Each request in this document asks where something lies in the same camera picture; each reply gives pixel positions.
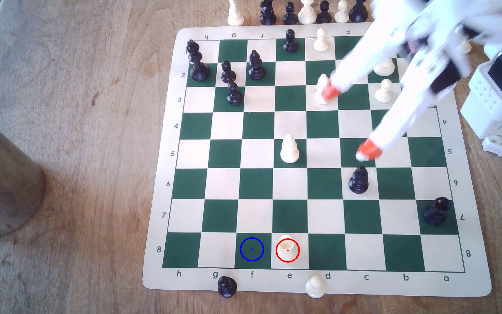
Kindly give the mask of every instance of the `wood grain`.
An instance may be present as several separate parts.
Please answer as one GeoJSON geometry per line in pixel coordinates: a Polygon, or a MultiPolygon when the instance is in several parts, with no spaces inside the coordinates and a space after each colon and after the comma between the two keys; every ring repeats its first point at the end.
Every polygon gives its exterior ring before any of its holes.
{"type": "MultiPolygon", "coordinates": [[[[284,4],[275,1],[278,24],[284,4]]],[[[244,24],[257,25],[259,0],[239,5],[244,24]]],[[[226,25],[227,9],[228,1],[212,0],[3,1],[0,130],[45,169],[47,194],[28,224],[0,239],[0,313],[502,313],[502,158],[485,153],[463,119],[489,296],[244,292],[222,299],[143,287],[175,35],[226,25]]],[[[480,47],[470,55],[473,65],[485,60],[480,47]]],[[[467,82],[455,89],[459,107],[467,82]]]]}

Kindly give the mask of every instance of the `blue circle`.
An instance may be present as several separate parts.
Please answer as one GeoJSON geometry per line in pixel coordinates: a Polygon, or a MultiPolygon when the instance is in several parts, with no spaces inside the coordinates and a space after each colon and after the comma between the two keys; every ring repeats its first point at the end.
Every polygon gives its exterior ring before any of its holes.
{"type": "Polygon", "coordinates": [[[263,254],[264,254],[264,245],[263,243],[257,239],[257,238],[253,238],[253,237],[250,237],[250,238],[247,238],[245,240],[243,240],[243,242],[241,243],[241,245],[239,246],[239,252],[241,253],[241,257],[243,257],[244,259],[246,259],[247,261],[258,261],[261,257],[263,257],[263,254]],[[255,239],[257,241],[259,241],[259,243],[261,243],[261,246],[263,247],[263,251],[261,252],[261,256],[259,256],[259,258],[256,258],[256,259],[248,259],[246,258],[245,256],[243,256],[243,252],[241,251],[241,247],[243,246],[243,244],[248,240],[248,239],[255,239]]]}

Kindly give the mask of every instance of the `white chess piece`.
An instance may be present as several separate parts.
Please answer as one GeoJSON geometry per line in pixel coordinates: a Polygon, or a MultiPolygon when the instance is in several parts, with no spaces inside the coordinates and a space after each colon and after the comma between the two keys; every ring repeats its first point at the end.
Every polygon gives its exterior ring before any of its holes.
{"type": "Polygon", "coordinates": [[[348,21],[348,3],[346,0],[338,1],[338,12],[334,14],[336,23],[346,23],[348,21]]]}
{"type": "Polygon", "coordinates": [[[390,88],[392,87],[392,82],[389,79],[384,79],[381,81],[381,88],[377,89],[375,92],[375,99],[378,102],[386,103],[392,98],[392,92],[390,88]]]}
{"type": "Polygon", "coordinates": [[[243,24],[243,15],[235,4],[235,0],[230,0],[230,9],[227,11],[227,23],[229,25],[238,26],[243,24]]]}
{"type": "Polygon", "coordinates": [[[329,77],[326,76],[326,74],[324,73],[321,74],[321,76],[319,76],[319,79],[317,80],[317,91],[313,96],[317,104],[327,104],[327,102],[322,97],[322,90],[324,89],[325,86],[328,85],[328,83],[329,83],[329,77]]]}
{"type": "Polygon", "coordinates": [[[326,32],[323,28],[317,30],[317,40],[313,42],[313,49],[322,53],[329,47],[329,43],[326,41],[326,32]]]}
{"type": "Polygon", "coordinates": [[[394,62],[392,61],[392,59],[388,59],[387,61],[373,68],[373,72],[375,72],[379,76],[389,76],[394,73],[394,62]]]}
{"type": "Polygon", "coordinates": [[[288,164],[293,164],[300,158],[300,151],[297,149],[296,139],[290,134],[286,135],[282,141],[280,158],[288,164]]]}
{"type": "Polygon", "coordinates": [[[312,298],[320,298],[324,295],[326,285],[321,278],[317,276],[311,277],[305,284],[305,291],[312,298]]]}
{"type": "Polygon", "coordinates": [[[317,20],[317,15],[311,4],[314,0],[301,0],[303,8],[297,13],[297,20],[302,24],[313,24],[317,20]]]}

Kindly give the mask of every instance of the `black chess piece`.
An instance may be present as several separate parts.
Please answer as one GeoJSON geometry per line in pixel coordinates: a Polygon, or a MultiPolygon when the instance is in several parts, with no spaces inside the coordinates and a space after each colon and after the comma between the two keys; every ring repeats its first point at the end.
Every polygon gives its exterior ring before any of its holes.
{"type": "Polygon", "coordinates": [[[230,92],[227,96],[227,102],[233,106],[241,104],[243,95],[238,91],[238,85],[235,82],[231,82],[227,85],[227,90],[230,92]]]}
{"type": "Polygon", "coordinates": [[[284,24],[293,25],[297,23],[297,15],[293,12],[294,10],[293,2],[288,2],[286,4],[286,15],[283,18],[284,24]]]}
{"type": "Polygon", "coordinates": [[[261,18],[259,20],[262,25],[274,25],[276,23],[276,15],[272,8],[272,0],[263,0],[263,2],[261,2],[261,18]]]}
{"type": "Polygon", "coordinates": [[[321,12],[317,14],[317,23],[330,23],[332,16],[329,13],[329,2],[326,0],[321,1],[321,12]]]}
{"type": "Polygon", "coordinates": [[[235,81],[235,72],[232,71],[232,64],[230,63],[230,61],[222,61],[222,71],[222,75],[220,75],[222,82],[229,84],[235,81]]]}
{"type": "Polygon", "coordinates": [[[364,2],[365,0],[356,0],[356,4],[350,10],[350,13],[348,13],[348,16],[350,17],[350,20],[352,22],[361,23],[367,20],[369,12],[367,12],[367,9],[363,4],[364,2]]]}
{"type": "Polygon", "coordinates": [[[260,80],[264,78],[264,75],[267,73],[263,67],[263,61],[261,60],[261,56],[257,53],[256,50],[251,51],[249,55],[249,65],[251,68],[249,69],[249,77],[254,80],[260,80]]]}
{"type": "Polygon", "coordinates": [[[444,224],[447,218],[447,212],[451,209],[451,202],[448,198],[441,196],[435,199],[433,205],[429,206],[423,212],[423,218],[430,224],[434,226],[440,226],[444,224]]]}
{"type": "Polygon", "coordinates": [[[284,42],[284,51],[294,53],[297,50],[296,33],[289,29],[286,31],[286,41],[284,42]]]}
{"type": "Polygon", "coordinates": [[[233,296],[238,291],[238,284],[228,276],[222,276],[218,279],[218,292],[224,298],[233,296]]]}
{"type": "Polygon", "coordinates": [[[187,41],[187,52],[189,53],[189,61],[193,62],[191,67],[191,77],[195,81],[204,81],[210,75],[210,69],[206,64],[201,62],[202,54],[199,52],[199,44],[193,39],[187,41]]]}
{"type": "Polygon", "coordinates": [[[355,169],[350,181],[348,181],[348,187],[350,190],[356,194],[362,194],[369,188],[369,182],[367,181],[369,176],[367,174],[367,169],[363,166],[355,169]]]}

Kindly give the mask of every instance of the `chess mat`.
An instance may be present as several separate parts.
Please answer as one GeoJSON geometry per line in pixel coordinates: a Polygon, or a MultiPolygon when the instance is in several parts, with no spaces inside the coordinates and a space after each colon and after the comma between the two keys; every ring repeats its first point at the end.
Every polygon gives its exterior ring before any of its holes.
{"type": "Polygon", "coordinates": [[[329,48],[313,49],[319,25],[186,28],[178,33],[168,85],[155,192],[144,258],[151,289],[216,290],[227,275],[238,290],[305,292],[313,276],[326,293],[484,296],[491,281],[456,101],[451,92],[427,109],[397,144],[375,161],[355,159],[401,91],[408,62],[370,73],[326,105],[313,94],[369,27],[324,24],[329,48]],[[283,50],[285,31],[299,48],[283,50]],[[211,75],[191,79],[188,39],[200,46],[211,75]],[[266,76],[247,75],[250,52],[266,76]],[[244,95],[227,102],[220,63],[228,60],[244,95]],[[390,79],[393,98],[374,98],[390,79]],[[282,139],[296,138],[300,157],[280,158],[282,139]],[[365,166],[369,188],[347,182],[365,166]],[[445,196],[442,226],[423,211],[445,196]],[[282,235],[299,246],[284,262],[282,235]]]}

